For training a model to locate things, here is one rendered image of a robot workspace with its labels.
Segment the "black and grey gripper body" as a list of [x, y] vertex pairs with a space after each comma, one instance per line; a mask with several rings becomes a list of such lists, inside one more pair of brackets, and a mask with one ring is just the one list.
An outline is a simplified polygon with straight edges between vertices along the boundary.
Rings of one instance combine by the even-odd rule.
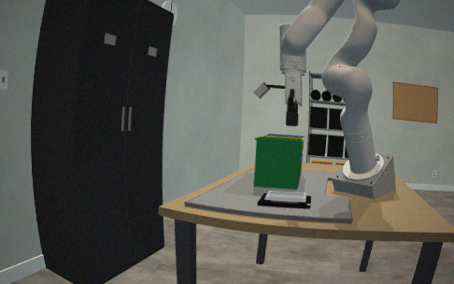
[[[281, 74], [285, 75], [285, 101], [288, 104], [288, 98], [290, 97], [290, 89], [294, 89], [293, 102], [295, 98], [297, 104], [302, 106], [302, 76], [305, 75], [303, 72], [298, 71], [281, 71]], [[292, 81], [293, 79], [293, 81]]]

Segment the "green open-top bin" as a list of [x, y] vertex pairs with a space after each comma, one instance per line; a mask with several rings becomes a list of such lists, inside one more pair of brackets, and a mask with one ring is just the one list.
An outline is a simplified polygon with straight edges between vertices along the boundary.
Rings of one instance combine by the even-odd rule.
[[256, 137], [253, 187], [298, 190], [303, 139]]

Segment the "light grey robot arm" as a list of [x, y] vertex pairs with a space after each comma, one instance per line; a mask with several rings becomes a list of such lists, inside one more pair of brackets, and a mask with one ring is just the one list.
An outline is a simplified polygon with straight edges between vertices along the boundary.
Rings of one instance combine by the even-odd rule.
[[[306, 72], [305, 50], [344, 1], [312, 0], [293, 23], [280, 25], [281, 71]], [[356, 66], [374, 44], [377, 33], [375, 12], [395, 8], [399, 2], [353, 0], [355, 18], [348, 37], [322, 71], [324, 88], [346, 102], [340, 115], [348, 152], [343, 174], [351, 181], [374, 178], [384, 167], [383, 158], [375, 153], [368, 117], [372, 83], [367, 74]]]

